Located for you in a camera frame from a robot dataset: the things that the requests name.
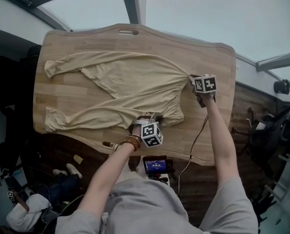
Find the grey t-shirt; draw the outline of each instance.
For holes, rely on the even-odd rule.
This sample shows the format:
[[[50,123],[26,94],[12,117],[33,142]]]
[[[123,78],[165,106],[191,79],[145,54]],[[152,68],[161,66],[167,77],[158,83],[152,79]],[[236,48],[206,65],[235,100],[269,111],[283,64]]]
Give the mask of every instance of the grey t-shirt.
[[[107,201],[105,224],[94,214],[76,210],[59,217],[56,234],[256,234],[257,219],[239,177],[221,185],[199,227],[173,189],[161,182],[130,179],[116,184]]]

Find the beaded bracelet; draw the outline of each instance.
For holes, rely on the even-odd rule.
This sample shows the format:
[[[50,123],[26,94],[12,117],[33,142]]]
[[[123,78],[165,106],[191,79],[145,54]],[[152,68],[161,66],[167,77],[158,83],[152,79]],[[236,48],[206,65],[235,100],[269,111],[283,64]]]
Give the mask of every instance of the beaded bracelet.
[[[123,144],[123,143],[130,143],[134,146],[135,150],[134,151],[137,151],[137,149],[140,147],[140,140],[138,137],[136,136],[133,136],[133,135],[129,135],[127,136],[120,144]]]

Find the wooden tabletop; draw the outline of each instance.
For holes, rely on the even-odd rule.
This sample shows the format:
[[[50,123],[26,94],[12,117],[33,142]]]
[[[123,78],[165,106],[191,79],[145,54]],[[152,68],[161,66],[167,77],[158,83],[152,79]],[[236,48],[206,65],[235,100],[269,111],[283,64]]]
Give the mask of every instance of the wooden tabletop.
[[[55,61],[85,51],[127,51],[158,55],[174,62],[189,74],[216,75],[216,103],[226,125],[229,125],[235,88],[236,63],[233,48],[222,43],[205,43],[174,37],[143,25],[116,24],[85,32],[53,30],[46,34],[34,86],[33,122],[37,132],[46,133],[46,107],[57,109],[69,116],[113,99],[82,73],[60,74],[51,79],[46,76],[46,61]],[[142,147],[133,155],[167,155],[189,159],[191,146],[201,130],[207,110],[201,109],[189,84],[183,89],[180,106],[184,121],[161,129],[163,144],[150,149]],[[102,142],[116,143],[124,138],[128,131],[111,127],[55,133],[75,138],[100,152],[110,154],[112,149],[104,146]],[[192,162],[214,165],[208,123],[193,147]]]

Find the bracelet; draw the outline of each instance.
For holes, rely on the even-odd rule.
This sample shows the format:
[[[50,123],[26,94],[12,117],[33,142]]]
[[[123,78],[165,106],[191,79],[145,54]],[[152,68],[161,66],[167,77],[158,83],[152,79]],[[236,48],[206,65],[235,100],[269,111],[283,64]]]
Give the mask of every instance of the bracelet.
[[[123,143],[130,143],[134,146],[134,151],[137,151],[137,149],[140,147],[140,140],[138,139],[138,137],[133,136],[133,135],[129,135],[127,136],[120,144]]]
[[[137,137],[137,138],[141,139],[140,135],[129,135],[129,136],[134,136],[134,137]]]

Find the shoe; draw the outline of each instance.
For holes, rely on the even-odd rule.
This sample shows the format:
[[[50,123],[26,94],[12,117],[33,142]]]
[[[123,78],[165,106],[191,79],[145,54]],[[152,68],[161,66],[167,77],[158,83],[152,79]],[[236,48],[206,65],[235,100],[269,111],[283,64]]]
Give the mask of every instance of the shoe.
[[[77,168],[75,168],[74,165],[68,163],[66,164],[66,167],[71,175],[77,174],[79,178],[82,178],[82,174],[77,170]]]
[[[61,170],[58,170],[58,169],[54,169],[53,170],[53,174],[56,176],[58,174],[65,174],[66,176],[68,176],[68,173],[66,171],[61,171]]]

